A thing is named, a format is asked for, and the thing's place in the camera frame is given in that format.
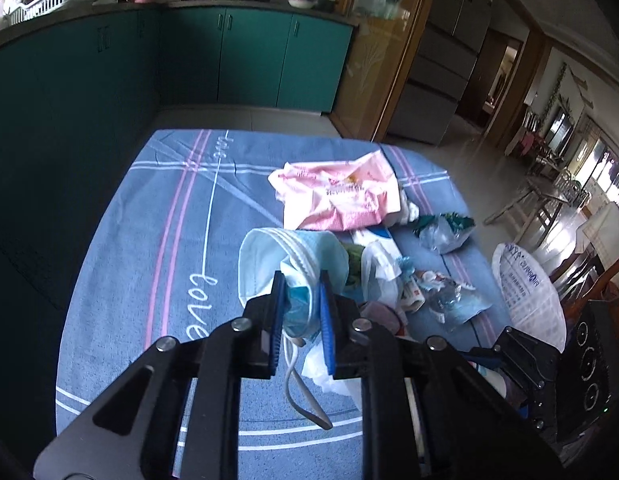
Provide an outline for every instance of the cabinet door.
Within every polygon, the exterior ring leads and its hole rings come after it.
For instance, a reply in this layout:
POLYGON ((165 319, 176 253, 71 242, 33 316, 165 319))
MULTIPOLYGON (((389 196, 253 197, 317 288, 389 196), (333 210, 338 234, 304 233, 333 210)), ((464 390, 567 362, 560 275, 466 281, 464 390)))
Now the cabinet door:
POLYGON ((228 9, 219 102, 276 106, 291 20, 286 12, 228 9))
POLYGON ((224 7, 166 10, 160 21, 162 104, 215 103, 224 7))
POLYGON ((278 107, 330 112, 351 36, 349 25, 295 14, 278 107))

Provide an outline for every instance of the window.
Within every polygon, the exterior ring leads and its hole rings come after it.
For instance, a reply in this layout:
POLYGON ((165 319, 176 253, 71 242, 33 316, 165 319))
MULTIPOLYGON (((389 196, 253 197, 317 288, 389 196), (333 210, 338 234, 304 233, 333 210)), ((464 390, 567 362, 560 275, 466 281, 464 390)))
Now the window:
POLYGON ((599 140, 576 175, 583 185, 593 179, 611 202, 619 204, 619 158, 599 140))

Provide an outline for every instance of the doorway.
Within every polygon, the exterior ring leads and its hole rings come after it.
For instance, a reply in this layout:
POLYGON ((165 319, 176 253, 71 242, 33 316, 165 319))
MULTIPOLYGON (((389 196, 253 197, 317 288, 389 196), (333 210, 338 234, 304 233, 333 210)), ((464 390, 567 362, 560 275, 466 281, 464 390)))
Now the doorway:
POLYGON ((488 28, 456 114, 483 130, 505 95, 523 42, 488 28))

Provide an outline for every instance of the surgical mask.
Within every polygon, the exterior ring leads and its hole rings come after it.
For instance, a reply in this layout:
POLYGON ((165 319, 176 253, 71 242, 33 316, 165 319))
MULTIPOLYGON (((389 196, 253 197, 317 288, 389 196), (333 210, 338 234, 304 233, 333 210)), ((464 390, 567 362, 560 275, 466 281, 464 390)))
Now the surgical mask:
POLYGON ((282 341, 288 366, 285 396, 297 412, 328 430, 332 427, 329 417, 305 386, 295 366, 299 346, 314 341, 320 332, 320 272, 326 270, 334 293, 342 293, 349 273, 347 251, 329 231, 252 229, 238 253, 238 299, 243 307, 250 299, 270 293, 277 270, 285 275, 287 285, 282 341), (318 415, 294 402, 289 391, 291 377, 318 415))

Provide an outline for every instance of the circular speaker grille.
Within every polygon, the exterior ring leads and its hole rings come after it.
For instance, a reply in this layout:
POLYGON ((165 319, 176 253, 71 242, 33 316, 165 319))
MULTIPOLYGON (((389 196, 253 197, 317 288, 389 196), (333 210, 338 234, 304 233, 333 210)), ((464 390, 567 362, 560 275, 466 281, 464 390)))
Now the circular speaker grille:
POLYGON ((588 332, 587 323, 582 321, 576 330, 576 342, 579 346, 583 346, 586 343, 588 332))
POLYGON ((587 388, 587 391, 585 392, 585 400, 583 401, 583 406, 585 407, 586 412, 589 412, 596 405, 598 393, 598 384, 590 384, 589 388, 587 388))
POLYGON ((588 381, 596 370, 596 352, 593 347, 588 347, 581 357, 581 379, 588 381))

